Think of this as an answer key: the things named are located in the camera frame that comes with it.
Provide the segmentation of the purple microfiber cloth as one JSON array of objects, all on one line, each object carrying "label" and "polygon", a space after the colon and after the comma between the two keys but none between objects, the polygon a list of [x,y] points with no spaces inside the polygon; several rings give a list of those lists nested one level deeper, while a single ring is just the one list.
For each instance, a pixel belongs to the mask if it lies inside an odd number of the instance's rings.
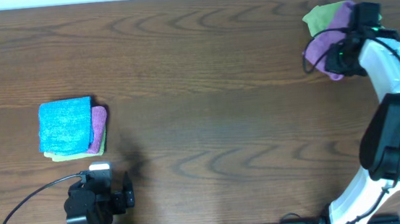
[{"label": "purple microfiber cloth", "polygon": [[315,36],[315,39],[309,44],[309,47],[307,48],[307,52],[304,53],[305,58],[308,60],[309,63],[314,64],[322,54],[324,54],[329,47],[342,40],[345,36],[339,37],[339,36],[327,36],[325,33],[322,33],[318,35],[317,37]]}]

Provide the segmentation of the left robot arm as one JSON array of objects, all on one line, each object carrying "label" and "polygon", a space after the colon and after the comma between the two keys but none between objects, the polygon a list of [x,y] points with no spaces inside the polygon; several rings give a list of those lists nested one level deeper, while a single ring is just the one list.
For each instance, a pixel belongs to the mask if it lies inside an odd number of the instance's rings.
[{"label": "left robot arm", "polygon": [[128,173],[122,179],[121,191],[111,190],[110,170],[83,171],[80,178],[68,189],[64,204],[67,224],[112,224],[115,215],[122,215],[135,206]]}]

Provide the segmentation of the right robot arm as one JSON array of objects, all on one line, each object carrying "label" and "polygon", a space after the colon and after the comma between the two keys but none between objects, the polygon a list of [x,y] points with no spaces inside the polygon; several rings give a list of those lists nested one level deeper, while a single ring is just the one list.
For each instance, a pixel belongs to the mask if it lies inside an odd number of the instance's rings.
[{"label": "right robot arm", "polygon": [[318,224],[370,224],[400,191],[400,36],[380,27],[341,29],[346,37],[326,51],[326,66],[370,78],[379,106],[362,138],[360,168]]}]

